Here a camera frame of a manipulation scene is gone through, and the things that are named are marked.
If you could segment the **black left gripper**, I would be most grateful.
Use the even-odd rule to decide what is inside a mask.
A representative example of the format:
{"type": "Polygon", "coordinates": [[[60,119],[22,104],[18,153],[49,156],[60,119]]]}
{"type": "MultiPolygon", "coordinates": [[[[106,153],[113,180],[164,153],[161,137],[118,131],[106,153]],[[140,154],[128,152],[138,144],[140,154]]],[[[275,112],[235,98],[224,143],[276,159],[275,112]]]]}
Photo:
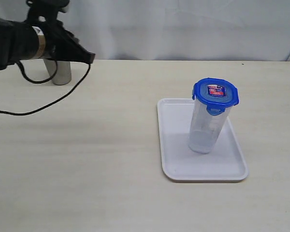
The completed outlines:
{"type": "Polygon", "coordinates": [[[73,47],[75,36],[64,28],[62,21],[46,20],[42,25],[46,39],[46,48],[42,58],[85,64],[93,63],[96,54],[82,47],[73,47]]]}

